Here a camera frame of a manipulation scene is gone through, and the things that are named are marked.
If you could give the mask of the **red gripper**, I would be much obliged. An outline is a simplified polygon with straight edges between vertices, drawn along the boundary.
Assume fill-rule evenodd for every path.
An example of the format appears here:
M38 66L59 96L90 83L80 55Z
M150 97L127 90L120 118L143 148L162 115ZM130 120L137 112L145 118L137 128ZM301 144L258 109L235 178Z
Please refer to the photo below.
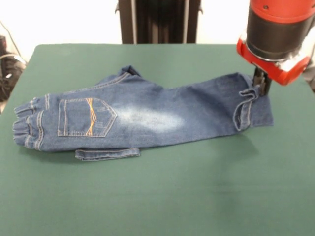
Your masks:
M283 86L295 81L310 62L310 56L301 50L296 56L283 61L274 62L261 59L249 50L246 39L247 34L240 36L237 43L237 52L247 62L256 66L253 76L253 86L260 85L261 96L268 94L272 80Z

